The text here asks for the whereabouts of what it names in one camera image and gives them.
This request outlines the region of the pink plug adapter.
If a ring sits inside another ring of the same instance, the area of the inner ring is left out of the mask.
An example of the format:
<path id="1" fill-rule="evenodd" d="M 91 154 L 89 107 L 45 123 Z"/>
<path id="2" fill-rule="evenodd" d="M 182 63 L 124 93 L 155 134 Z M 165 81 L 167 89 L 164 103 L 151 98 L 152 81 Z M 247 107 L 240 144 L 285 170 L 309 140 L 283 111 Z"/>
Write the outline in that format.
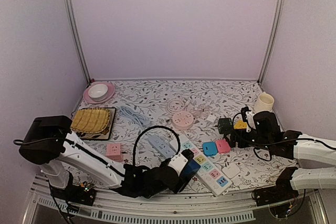
<path id="1" fill-rule="evenodd" d="M 230 145 L 225 139 L 216 140 L 215 144 L 219 154 L 229 153 L 231 150 Z"/>

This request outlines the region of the white long power strip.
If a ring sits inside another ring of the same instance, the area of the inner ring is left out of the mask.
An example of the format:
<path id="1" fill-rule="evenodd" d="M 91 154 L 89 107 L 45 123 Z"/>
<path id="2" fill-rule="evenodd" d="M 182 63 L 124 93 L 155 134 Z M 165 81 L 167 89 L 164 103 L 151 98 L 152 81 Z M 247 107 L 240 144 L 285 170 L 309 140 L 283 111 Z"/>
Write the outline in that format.
<path id="1" fill-rule="evenodd" d="M 200 182 L 216 197 L 226 194 L 232 181 L 185 135 L 180 134 L 179 139 L 181 150 L 190 149 L 194 154 L 194 161 L 200 166 L 196 173 Z"/>

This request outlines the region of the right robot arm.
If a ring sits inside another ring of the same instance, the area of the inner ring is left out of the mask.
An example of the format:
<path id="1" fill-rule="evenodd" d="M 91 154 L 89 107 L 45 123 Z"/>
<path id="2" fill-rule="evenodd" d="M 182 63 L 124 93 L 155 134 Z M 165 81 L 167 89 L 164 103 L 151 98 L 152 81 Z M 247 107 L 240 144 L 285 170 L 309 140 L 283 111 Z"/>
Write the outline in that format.
<path id="1" fill-rule="evenodd" d="M 265 150 L 270 157 L 319 164 L 316 168 L 287 167 L 276 180 L 271 196 L 284 200 L 291 192 L 304 189 L 335 188 L 335 141 L 313 137 L 300 131 L 282 131 L 276 115 L 269 111 L 252 113 L 245 107 L 239 113 L 247 124 L 244 131 L 234 128 L 234 120 L 221 118 L 218 131 L 230 146 Z"/>

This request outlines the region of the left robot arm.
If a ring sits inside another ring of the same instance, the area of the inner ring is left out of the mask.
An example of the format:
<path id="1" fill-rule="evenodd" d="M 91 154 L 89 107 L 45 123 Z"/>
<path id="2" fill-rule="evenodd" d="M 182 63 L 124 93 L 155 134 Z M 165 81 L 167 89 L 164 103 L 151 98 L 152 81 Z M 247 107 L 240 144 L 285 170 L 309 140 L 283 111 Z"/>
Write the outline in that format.
<path id="1" fill-rule="evenodd" d="M 176 136 L 177 150 L 158 167 L 122 164 L 90 148 L 71 130 L 70 118 L 45 116 L 35 118 L 23 140 L 14 140 L 20 155 L 40 166 L 49 181 L 51 196 L 91 206 L 96 191 L 88 184 L 74 185 L 71 172 L 63 163 L 95 177 L 103 187 L 131 197 L 151 198 L 167 189 L 177 194 L 196 175 L 200 166 L 190 149 L 181 149 Z"/>

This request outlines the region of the dark green cube socket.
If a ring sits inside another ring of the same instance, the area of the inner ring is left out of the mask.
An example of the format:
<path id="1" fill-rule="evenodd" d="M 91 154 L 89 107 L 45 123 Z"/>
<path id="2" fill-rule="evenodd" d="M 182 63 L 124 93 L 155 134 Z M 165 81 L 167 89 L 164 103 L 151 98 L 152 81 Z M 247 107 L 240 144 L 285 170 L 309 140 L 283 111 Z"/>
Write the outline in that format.
<path id="1" fill-rule="evenodd" d="M 219 118 L 217 123 L 218 132 L 221 135 L 228 135 L 233 129 L 233 123 L 231 118 Z"/>

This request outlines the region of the dark blue cube socket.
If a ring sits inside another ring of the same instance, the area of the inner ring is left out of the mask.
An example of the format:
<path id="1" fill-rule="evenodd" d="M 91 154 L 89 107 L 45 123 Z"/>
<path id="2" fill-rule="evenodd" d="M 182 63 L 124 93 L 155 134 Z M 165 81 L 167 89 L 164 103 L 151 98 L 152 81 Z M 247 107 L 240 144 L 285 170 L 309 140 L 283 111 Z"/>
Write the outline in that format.
<path id="1" fill-rule="evenodd" d="M 191 160 L 186 168 L 181 172 L 182 185 L 179 192 L 183 191 L 190 180 L 197 174 L 200 169 L 200 165 L 195 161 Z"/>

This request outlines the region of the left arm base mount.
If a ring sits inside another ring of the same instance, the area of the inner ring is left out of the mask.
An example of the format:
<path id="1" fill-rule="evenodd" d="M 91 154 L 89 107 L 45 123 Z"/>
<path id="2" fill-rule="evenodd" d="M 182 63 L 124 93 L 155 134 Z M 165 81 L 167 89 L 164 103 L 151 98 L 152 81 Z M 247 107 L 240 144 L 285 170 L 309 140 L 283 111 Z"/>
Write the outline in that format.
<path id="1" fill-rule="evenodd" d="M 52 185 L 50 187 L 50 194 L 55 198 L 86 206 L 93 206 L 97 194 L 94 188 L 73 184 L 72 175 L 69 175 L 68 184 L 65 189 L 59 189 Z"/>

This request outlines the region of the white charger with cable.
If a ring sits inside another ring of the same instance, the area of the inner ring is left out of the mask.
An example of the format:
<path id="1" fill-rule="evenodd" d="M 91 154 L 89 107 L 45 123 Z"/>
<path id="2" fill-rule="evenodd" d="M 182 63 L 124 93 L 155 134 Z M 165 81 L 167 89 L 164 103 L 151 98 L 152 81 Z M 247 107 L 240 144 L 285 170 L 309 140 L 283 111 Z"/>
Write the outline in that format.
<path id="1" fill-rule="evenodd" d="M 195 109 L 193 115 L 198 119 L 203 119 L 210 123 L 215 123 L 217 119 L 217 116 L 207 107 Z"/>

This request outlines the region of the light blue power strip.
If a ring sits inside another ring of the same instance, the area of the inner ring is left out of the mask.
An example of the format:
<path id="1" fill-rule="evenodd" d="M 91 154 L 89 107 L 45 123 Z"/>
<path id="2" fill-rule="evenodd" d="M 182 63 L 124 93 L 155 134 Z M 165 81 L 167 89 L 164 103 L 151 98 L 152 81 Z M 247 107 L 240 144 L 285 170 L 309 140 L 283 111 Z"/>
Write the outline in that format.
<path id="1" fill-rule="evenodd" d="M 173 157 L 176 152 L 169 147 L 160 137 L 152 135 L 148 137 L 150 145 L 165 159 Z"/>

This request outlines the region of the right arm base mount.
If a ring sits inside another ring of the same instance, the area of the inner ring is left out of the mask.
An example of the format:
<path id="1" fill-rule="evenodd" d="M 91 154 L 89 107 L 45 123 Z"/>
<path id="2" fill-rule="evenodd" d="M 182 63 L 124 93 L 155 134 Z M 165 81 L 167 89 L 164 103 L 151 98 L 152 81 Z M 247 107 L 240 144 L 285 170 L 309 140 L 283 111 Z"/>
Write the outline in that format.
<path id="1" fill-rule="evenodd" d="M 275 204 L 299 196 L 299 192 L 292 188 L 290 180 L 297 167 L 288 167 L 282 171 L 276 180 L 276 184 L 271 187 L 256 188 L 252 191 L 251 197 L 257 206 Z"/>

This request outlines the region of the pink cube socket adapter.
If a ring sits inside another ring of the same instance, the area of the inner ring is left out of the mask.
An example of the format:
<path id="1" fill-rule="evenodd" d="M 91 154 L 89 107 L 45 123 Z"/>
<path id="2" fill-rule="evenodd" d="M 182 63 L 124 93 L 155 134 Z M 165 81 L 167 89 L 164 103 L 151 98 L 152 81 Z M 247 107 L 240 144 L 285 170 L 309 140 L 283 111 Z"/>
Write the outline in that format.
<path id="1" fill-rule="evenodd" d="M 106 145 L 106 157 L 116 161 L 122 162 L 123 161 L 123 154 L 121 149 L 121 144 L 107 144 Z"/>

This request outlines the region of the white plug adapter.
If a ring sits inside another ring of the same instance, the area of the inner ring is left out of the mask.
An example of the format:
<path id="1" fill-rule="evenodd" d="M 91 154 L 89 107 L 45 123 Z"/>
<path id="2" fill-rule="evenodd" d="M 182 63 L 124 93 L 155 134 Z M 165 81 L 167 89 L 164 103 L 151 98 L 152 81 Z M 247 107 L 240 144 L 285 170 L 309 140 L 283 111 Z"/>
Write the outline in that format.
<path id="1" fill-rule="evenodd" d="M 240 172 L 239 167 L 235 163 L 225 163 L 225 165 L 222 168 L 222 172 L 229 178 L 234 178 L 237 176 Z"/>

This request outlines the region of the cyan plug adapter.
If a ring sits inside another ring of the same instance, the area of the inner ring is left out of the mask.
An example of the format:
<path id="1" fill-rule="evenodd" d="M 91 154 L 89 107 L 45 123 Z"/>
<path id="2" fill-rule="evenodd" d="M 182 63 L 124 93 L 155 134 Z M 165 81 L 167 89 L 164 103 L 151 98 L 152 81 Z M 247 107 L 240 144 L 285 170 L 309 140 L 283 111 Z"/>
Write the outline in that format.
<path id="1" fill-rule="evenodd" d="M 215 142 L 205 142 L 202 145 L 203 153 L 205 156 L 215 156 L 218 153 L 217 146 Z"/>

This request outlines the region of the yellow cube socket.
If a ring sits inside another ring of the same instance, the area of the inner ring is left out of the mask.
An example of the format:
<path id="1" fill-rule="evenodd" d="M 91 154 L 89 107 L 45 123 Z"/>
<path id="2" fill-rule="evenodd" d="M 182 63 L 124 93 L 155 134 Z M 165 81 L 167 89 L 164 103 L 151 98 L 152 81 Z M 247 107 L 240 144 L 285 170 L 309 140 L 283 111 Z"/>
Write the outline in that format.
<path id="1" fill-rule="evenodd" d="M 243 120 L 238 120 L 234 125 L 234 129 L 237 129 L 237 130 L 246 130 L 247 128 L 248 128 L 248 125 Z"/>

